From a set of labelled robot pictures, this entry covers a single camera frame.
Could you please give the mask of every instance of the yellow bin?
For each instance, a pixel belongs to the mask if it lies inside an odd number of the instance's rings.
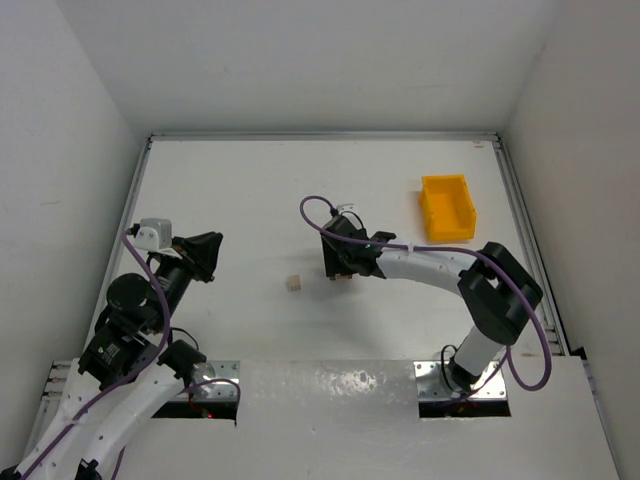
[[[476,232],[476,209],[464,175],[422,177],[420,205],[433,242],[469,240]]]

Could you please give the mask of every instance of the small wooden cube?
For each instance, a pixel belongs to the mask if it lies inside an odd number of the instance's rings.
[[[302,289],[302,283],[300,283],[300,275],[291,275],[287,277],[287,290],[290,292],[297,292]]]

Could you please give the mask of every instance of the white wall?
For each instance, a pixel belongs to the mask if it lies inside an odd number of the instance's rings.
[[[137,133],[504,127],[559,0],[57,0]]]
[[[640,3],[572,0],[507,130],[572,346],[640,478]]]
[[[53,0],[0,15],[0,470],[80,353],[139,145]]]

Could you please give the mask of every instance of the white table surface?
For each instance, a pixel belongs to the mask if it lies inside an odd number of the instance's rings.
[[[400,280],[324,277],[319,235],[300,218],[309,194],[358,205],[368,230],[420,243],[423,175],[463,173],[477,211],[478,249],[503,243],[524,263],[490,142],[154,142],[132,220],[169,218],[173,234],[224,234],[216,280],[192,283],[173,325],[219,359],[426,359],[460,343],[471,318],[457,296]],[[322,204],[309,204],[317,222]],[[128,254],[118,274],[139,271]],[[302,290],[285,281],[300,275]],[[538,354],[529,326],[517,351]]]
[[[541,363],[521,368],[535,376]],[[419,419],[409,361],[245,361],[240,375],[237,428],[152,420],[118,479],[618,478],[577,357],[556,357],[537,393],[507,376],[512,417],[501,418]]]
[[[154,142],[132,219],[170,218],[180,236],[224,233],[215,282],[192,284],[173,324],[210,358],[241,360],[243,397],[237,428],[152,420],[119,478],[617,478],[579,359],[554,358],[536,393],[506,372],[512,417],[420,420],[410,360],[462,341],[471,326],[463,301],[404,281],[324,278],[302,197],[354,202],[371,232],[420,242],[420,178],[453,173],[465,174],[477,210],[468,246],[495,240],[522,261],[489,142]],[[309,210],[328,218],[321,205]],[[129,271],[138,270],[125,254],[118,274]],[[293,274],[299,292],[286,289]],[[530,327],[515,357],[525,379],[539,378]]]

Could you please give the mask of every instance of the white robotic arm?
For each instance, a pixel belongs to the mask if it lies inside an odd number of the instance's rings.
[[[500,267],[520,290],[517,294],[496,278],[492,269],[469,255],[385,247],[392,240],[396,245],[407,244],[389,232],[369,237],[353,205],[337,207],[332,215],[320,229],[327,276],[358,273],[407,279],[442,288],[465,301],[474,326],[450,359],[443,378],[447,388],[455,392],[471,392],[498,352],[517,341],[529,321],[519,297],[525,298],[532,309],[542,299],[535,280],[498,243],[489,242],[478,253]]]
[[[100,460],[101,471],[105,472],[113,461],[113,449],[123,446],[141,422],[189,383],[194,364],[206,361],[204,355],[177,341],[160,356],[162,367],[150,365],[164,342],[155,346],[147,335],[162,332],[166,341],[169,318],[191,281],[213,280],[222,234],[171,238],[171,223],[162,219],[143,220],[127,233],[135,236],[137,247],[159,261],[154,274],[135,253],[153,286],[135,273],[111,283],[107,306],[96,323],[95,335],[74,363],[57,415],[34,450],[20,464],[0,472],[0,480],[73,479],[80,474],[76,470],[82,458],[85,463],[96,460],[98,464]],[[124,237],[123,242],[135,252]],[[139,380],[125,402],[118,405],[121,395],[132,388],[131,383],[124,384],[136,379],[145,366],[153,376],[144,378],[151,383]],[[92,443],[96,429],[100,432]],[[89,457],[83,457],[87,444]]]
[[[196,365],[204,362],[206,357],[187,343],[178,340],[170,345],[159,362],[147,368],[144,377],[136,381],[133,389],[95,429],[75,479],[106,479],[119,452],[135,432],[191,384]]]

